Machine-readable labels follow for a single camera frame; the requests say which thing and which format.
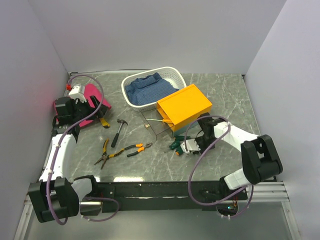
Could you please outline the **dark green screwdriver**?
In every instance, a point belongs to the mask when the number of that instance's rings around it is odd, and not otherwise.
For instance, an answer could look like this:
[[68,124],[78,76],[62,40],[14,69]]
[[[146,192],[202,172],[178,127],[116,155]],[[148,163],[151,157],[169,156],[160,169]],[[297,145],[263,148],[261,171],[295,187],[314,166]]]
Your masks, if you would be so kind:
[[175,136],[174,137],[174,140],[175,141],[184,141],[184,140],[190,140],[191,139],[191,136],[187,135],[187,136],[184,136],[184,135],[178,135],[178,136]]

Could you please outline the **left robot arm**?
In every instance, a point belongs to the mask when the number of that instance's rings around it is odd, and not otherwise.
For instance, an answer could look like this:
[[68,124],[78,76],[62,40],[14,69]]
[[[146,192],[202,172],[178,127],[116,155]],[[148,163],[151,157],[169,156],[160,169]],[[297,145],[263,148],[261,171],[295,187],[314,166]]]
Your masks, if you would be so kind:
[[93,175],[70,180],[66,170],[78,142],[81,123],[104,117],[109,109],[104,100],[103,95],[91,95],[85,101],[69,96],[54,101],[49,157],[39,180],[28,188],[39,222],[56,221],[65,225],[68,218],[78,215],[84,198],[88,201],[98,198],[100,189]]

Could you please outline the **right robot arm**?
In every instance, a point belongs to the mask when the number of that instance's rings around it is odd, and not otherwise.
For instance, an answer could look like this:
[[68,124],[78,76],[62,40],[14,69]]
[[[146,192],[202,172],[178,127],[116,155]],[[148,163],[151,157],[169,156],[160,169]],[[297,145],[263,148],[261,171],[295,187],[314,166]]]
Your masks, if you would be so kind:
[[255,185],[283,172],[283,165],[273,142],[267,135],[256,135],[242,130],[221,117],[208,113],[200,115],[197,122],[203,132],[195,142],[202,155],[224,141],[241,154],[242,167],[219,180],[219,195],[231,199],[241,187]]

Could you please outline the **green orange stubby screwdriver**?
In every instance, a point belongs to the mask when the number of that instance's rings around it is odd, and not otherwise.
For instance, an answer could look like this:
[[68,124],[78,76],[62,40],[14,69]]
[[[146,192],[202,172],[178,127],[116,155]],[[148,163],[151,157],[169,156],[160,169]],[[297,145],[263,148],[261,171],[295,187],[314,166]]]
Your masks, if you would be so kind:
[[179,146],[179,147],[177,147],[177,148],[175,149],[175,154],[176,154],[177,156],[181,156],[181,155],[184,154],[184,150]]

